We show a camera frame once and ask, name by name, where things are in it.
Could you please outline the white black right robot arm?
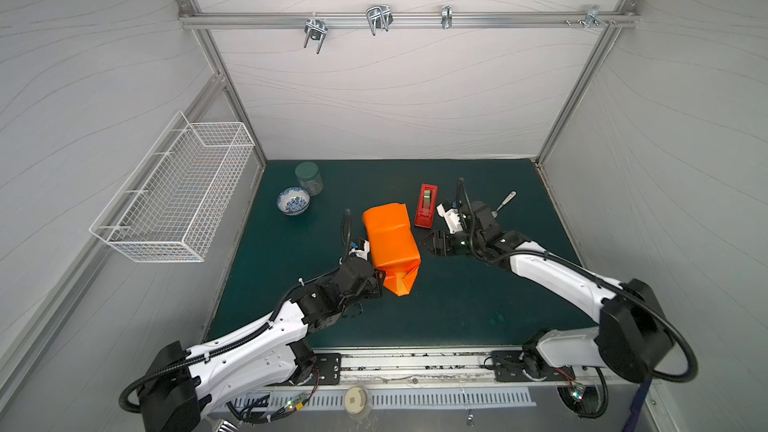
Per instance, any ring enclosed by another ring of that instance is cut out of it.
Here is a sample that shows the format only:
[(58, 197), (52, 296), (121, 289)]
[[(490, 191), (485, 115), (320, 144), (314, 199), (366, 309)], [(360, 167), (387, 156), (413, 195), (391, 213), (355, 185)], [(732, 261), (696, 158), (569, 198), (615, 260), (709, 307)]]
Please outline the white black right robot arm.
[(436, 256), (467, 255), (498, 266), (556, 294), (586, 314), (593, 326), (544, 329), (523, 346), (531, 376), (545, 367), (607, 368), (627, 382), (693, 381), (697, 356), (664, 315), (653, 289), (590, 272), (516, 231), (435, 231), (423, 243)]

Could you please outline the orange wrapping paper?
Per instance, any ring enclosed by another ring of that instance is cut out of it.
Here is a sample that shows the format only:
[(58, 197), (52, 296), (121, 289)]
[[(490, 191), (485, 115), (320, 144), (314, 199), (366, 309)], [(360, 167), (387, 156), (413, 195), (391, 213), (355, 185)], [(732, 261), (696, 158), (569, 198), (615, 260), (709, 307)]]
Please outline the orange wrapping paper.
[(421, 256), (406, 205), (373, 207), (363, 213), (362, 219), (373, 264), (385, 273), (384, 287), (398, 297), (408, 295), (418, 276)]

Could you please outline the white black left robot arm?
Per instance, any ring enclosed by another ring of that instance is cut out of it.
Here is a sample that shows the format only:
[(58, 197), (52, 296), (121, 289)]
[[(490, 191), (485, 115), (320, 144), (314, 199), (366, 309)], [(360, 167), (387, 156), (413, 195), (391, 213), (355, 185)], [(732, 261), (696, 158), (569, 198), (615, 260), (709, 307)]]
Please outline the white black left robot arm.
[(307, 336), (334, 325), (348, 308), (380, 297), (384, 272), (356, 256), (299, 281), (265, 316), (225, 336), (184, 348), (163, 347), (145, 374), (127, 385), (119, 407), (147, 431), (192, 431), (204, 417), (256, 388), (303, 382), (317, 358)]

